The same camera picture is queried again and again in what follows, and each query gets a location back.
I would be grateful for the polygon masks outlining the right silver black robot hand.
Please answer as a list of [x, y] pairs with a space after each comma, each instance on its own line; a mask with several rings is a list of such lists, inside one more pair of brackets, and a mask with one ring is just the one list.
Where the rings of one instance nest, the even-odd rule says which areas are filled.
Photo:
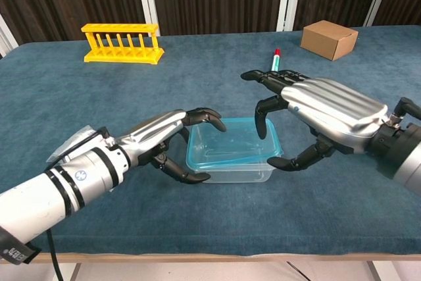
[[294, 70], [250, 70], [241, 79], [256, 81], [275, 94], [255, 107], [255, 126], [266, 137], [268, 113], [288, 110], [304, 122], [316, 142], [297, 157], [271, 157], [268, 164], [283, 171], [304, 170], [334, 151], [364, 153], [387, 118], [387, 105], [329, 78], [310, 78]]

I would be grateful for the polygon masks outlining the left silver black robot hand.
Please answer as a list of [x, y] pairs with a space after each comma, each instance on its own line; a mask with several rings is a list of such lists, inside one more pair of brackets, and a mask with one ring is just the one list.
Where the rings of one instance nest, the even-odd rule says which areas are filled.
[[211, 178], [210, 174], [188, 172], [166, 154], [170, 140], [179, 134], [189, 141], [188, 126], [207, 122], [221, 132], [226, 126], [221, 114], [213, 109], [199, 107], [189, 111], [176, 109], [156, 115], [138, 124], [123, 136], [114, 139], [116, 145], [126, 153], [132, 166], [152, 164], [176, 181], [185, 184], [199, 184]]

